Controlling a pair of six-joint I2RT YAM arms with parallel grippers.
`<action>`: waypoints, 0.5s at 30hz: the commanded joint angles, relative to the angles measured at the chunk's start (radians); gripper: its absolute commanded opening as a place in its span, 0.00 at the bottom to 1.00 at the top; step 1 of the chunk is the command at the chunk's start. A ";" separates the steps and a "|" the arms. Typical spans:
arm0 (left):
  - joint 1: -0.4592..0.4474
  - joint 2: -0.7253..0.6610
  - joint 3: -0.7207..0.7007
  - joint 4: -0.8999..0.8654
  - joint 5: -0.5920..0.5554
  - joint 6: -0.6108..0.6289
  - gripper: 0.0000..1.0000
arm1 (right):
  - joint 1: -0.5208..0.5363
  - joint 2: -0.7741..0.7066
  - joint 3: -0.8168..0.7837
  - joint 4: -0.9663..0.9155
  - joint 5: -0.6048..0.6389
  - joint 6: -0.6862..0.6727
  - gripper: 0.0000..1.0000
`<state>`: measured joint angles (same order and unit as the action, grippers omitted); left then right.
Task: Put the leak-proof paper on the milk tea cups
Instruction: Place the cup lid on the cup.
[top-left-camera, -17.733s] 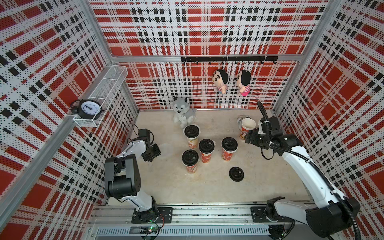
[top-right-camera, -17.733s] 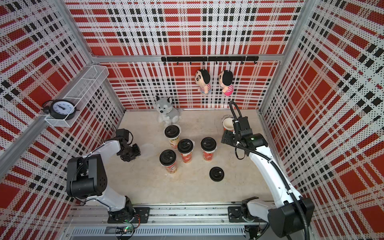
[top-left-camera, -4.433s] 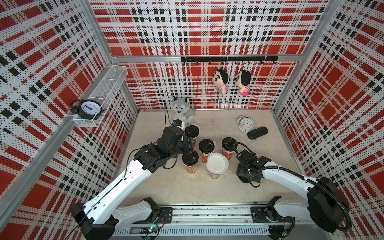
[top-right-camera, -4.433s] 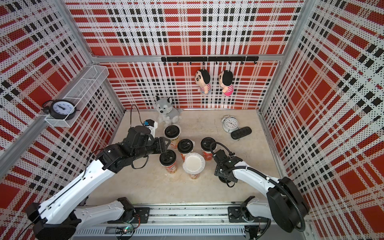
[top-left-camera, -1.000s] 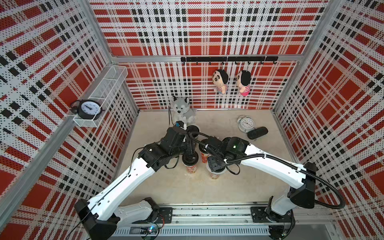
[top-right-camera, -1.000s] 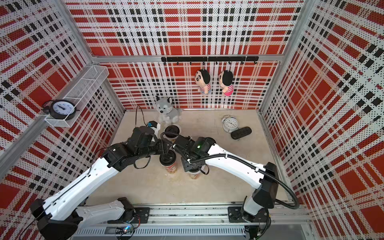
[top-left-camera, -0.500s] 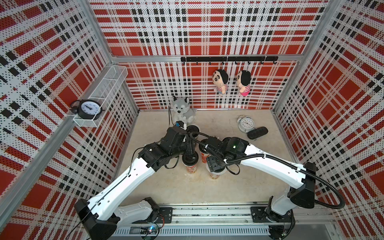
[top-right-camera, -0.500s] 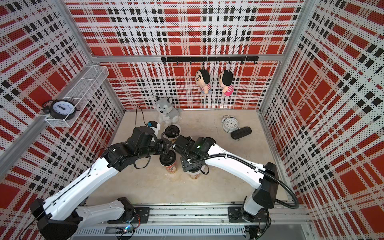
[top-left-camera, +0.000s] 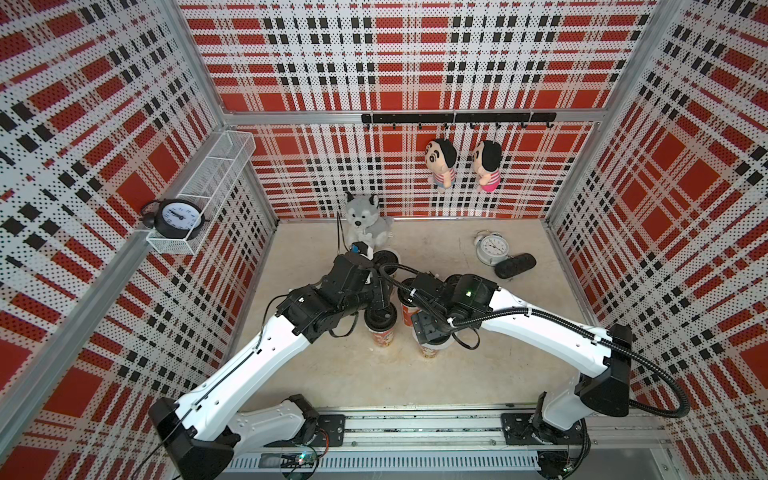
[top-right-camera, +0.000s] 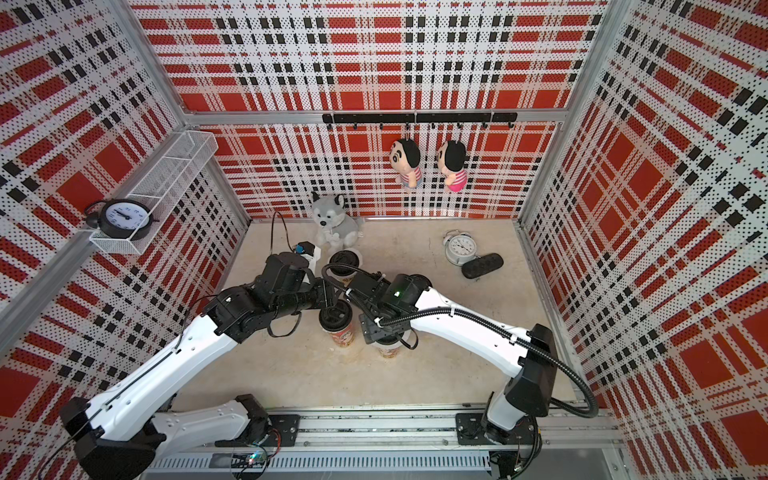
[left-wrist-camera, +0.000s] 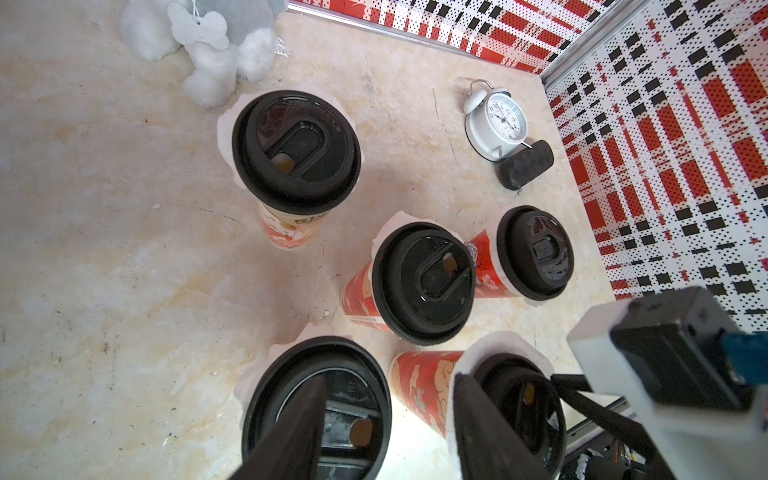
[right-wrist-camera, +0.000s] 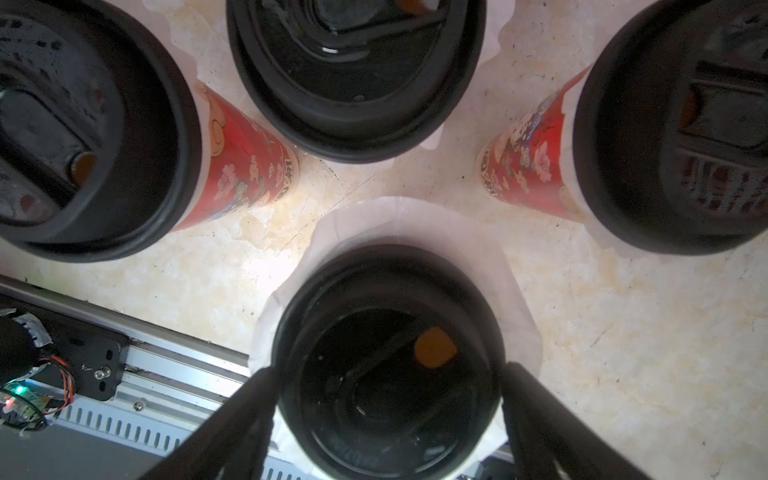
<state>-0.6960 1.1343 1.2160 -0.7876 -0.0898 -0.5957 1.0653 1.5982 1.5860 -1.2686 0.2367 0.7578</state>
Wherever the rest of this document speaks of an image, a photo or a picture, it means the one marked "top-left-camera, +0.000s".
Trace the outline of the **red paper cup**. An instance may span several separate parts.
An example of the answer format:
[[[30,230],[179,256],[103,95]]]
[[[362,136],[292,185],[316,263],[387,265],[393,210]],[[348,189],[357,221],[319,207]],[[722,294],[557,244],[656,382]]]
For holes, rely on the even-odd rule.
[[[374,340],[374,343],[382,348],[386,348],[390,346],[394,339],[394,329],[390,328],[386,331],[374,331],[371,330],[371,334]]]
[[[422,355],[427,359],[435,358],[441,351],[446,349],[446,344],[432,345],[432,344],[420,344],[419,345]]]
[[[413,320],[412,317],[414,314],[418,313],[420,311],[420,308],[411,304],[410,302],[402,302],[402,318],[403,322],[407,327],[413,326]]]

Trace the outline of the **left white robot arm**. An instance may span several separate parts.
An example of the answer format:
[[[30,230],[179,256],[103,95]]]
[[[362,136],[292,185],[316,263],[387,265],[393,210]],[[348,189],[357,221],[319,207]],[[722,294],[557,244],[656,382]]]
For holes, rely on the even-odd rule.
[[[243,405],[293,357],[340,320],[359,311],[393,320],[390,285],[380,267],[388,251],[349,251],[320,281],[276,296],[259,334],[202,384],[177,399],[162,397],[149,410],[160,445],[181,479],[215,479],[239,454],[275,442],[308,445],[319,437],[317,410],[301,394],[243,412]]]

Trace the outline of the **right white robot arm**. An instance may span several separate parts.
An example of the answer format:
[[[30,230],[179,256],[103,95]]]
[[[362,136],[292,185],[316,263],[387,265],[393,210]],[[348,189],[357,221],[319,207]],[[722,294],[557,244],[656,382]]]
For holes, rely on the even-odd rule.
[[[678,419],[691,409],[675,379],[634,351],[632,332],[625,325],[604,329],[563,318],[473,274],[448,282],[419,273],[399,290],[419,309],[412,323],[422,343],[455,338],[465,330],[487,330],[536,347],[576,369],[576,376],[560,390],[539,396],[527,425],[514,430],[519,438],[558,444],[593,414],[625,417],[631,409],[638,409]],[[630,376],[635,366],[666,384],[677,400],[676,407],[655,407],[632,399]]]

